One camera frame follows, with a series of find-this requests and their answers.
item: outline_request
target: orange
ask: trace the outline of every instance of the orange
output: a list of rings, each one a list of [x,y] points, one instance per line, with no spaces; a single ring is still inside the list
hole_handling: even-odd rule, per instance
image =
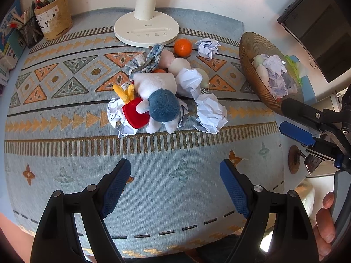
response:
[[[166,71],[163,69],[156,69],[155,71],[152,71],[152,73],[166,73]]]
[[[181,38],[174,44],[174,53],[180,57],[187,57],[191,54],[193,45],[190,40]]]

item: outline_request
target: pen holder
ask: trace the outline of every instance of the pen holder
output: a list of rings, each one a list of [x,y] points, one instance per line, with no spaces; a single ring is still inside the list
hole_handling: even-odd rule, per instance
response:
[[[32,48],[44,37],[35,16],[25,23],[18,31],[20,37],[25,41],[28,48]]]
[[[67,0],[55,0],[40,9],[35,9],[34,13],[48,41],[63,36],[73,25]]]

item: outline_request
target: basket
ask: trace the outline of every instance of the basket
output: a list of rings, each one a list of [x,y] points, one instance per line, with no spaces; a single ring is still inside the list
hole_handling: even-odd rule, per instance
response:
[[[40,42],[44,35],[41,32],[40,26],[33,16],[27,23],[25,23],[19,30],[20,37],[25,41],[28,48],[32,48]]]
[[[67,0],[55,0],[45,7],[35,9],[34,13],[48,41],[63,36],[73,26]]]
[[[286,95],[280,100],[276,100],[272,96],[272,94],[263,84],[261,78],[259,77],[255,68],[252,65],[253,59],[259,54],[266,54],[269,56],[278,55],[281,61],[286,62],[285,68],[287,69],[288,74],[294,79],[296,83],[296,94]],[[239,55],[244,75],[248,80],[251,88],[261,99],[261,101],[272,111],[282,115],[283,113],[281,112],[280,106],[281,102],[286,98],[293,98],[300,102],[304,101],[302,89],[293,68],[287,62],[284,55],[279,51],[279,49],[276,48],[270,41],[265,39],[263,36],[260,36],[259,34],[256,34],[254,32],[244,33],[240,40]]]

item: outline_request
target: plaid bow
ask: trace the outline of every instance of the plaid bow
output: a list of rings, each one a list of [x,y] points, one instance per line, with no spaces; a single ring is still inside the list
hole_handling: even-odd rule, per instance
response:
[[[126,64],[126,66],[130,68],[129,79],[132,81],[135,73],[150,73],[156,69],[163,49],[163,45],[157,44],[152,48],[146,59],[143,54],[139,54],[129,61]]]

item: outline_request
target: metal bolt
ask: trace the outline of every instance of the metal bolt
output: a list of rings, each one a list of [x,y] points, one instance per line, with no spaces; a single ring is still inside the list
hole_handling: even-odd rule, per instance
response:
[[[95,190],[96,190],[96,188],[97,188],[97,186],[96,186],[96,185],[91,184],[91,185],[89,185],[89,186],[87,187],[87,190],[88,190],[89,192],[92,192],[92,191],[95,191]]]
[[[289,195],[293,198],[297,197],[297,193],[294,190],[289,191]]]
[[[54,191],[54,193],[52,193],[52,195],[56,198],[59,195],[61,195],[61,191],[60,190],[56,190],[56,191]]]
[[[255,187],[253,187],[253,189],[254,189],[256,192],[262,192],[262,191],[263,191],[263,187],[260,186],[260,185],[256,185]]]

